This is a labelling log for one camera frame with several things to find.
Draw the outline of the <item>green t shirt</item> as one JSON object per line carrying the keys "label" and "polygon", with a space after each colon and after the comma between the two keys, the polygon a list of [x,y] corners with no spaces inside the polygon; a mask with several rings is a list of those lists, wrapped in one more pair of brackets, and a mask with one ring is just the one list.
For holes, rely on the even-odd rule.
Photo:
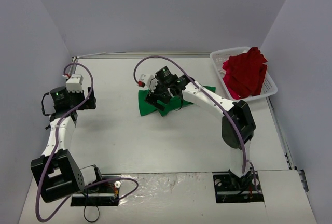
{"label": "green t shirt", "polygon": [[158,112],[162,117],[166,116],[171,111],[178,111],[183,107],[192,105],[192,102],[181,100],[179,97],[172,98],[168,104],[164,104],[164,110],[158,110],[156,107],[148,104],[145,101],[149,90],[138,91],[138,105],[141,116],[147,116],[153,112]]}

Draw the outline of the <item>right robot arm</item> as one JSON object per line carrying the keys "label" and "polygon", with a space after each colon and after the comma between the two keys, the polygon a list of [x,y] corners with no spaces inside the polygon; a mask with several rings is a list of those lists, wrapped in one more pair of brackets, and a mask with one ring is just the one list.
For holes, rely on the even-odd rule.
{"label": "right robot arm", "polygon": [[230,183],[236,189],[248,184],[246,150],[256,125],[247,102],[225,99],[191,77],[172,74],[166,66],[154,74],[142,74],[138,85],[149,89],[145,102],[160,111],[166,110],[172,100],[179,100],[191,102],[216,117],[221,122],[222,140],[230,147]]}

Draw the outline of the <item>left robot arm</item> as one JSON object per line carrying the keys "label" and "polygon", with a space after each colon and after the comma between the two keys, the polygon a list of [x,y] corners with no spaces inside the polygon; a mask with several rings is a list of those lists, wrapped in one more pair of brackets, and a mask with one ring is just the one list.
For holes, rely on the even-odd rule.
{"label": "left robot arm", "polygon": [[80,169],[69,148],[77,126],[79,110],[96,108],[92,87],[88,94],[70,92],[57,87],[48,92],[52,97],[54,113],[49,114],[50,135],[42,155],[32,160],[31,171],[44,202],[50,203],[83,191],[87,186],[98,192],[104,187],[104,178],[96,165]]}

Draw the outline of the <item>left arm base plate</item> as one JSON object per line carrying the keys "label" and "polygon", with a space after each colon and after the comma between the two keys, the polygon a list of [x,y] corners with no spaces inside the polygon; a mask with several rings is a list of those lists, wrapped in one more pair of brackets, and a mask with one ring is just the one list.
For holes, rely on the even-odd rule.
{"label": "left arm base plate", "polygon": [[103,176],[102,180],[114,179],[113,182],[103,183],[91,187],[84,193],[74,194],[71,197],[71,207],[101,207],[118,206],[121,181],[116,176]]}

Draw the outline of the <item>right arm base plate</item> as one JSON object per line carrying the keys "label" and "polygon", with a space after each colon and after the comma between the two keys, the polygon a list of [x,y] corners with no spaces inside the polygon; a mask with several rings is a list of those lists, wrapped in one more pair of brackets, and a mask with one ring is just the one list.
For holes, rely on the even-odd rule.
{"label": "right arm base plate", "polygon": [[237,177],[230,170],[213,173],[215,201],[218,204],[264,202],[258,173]]}

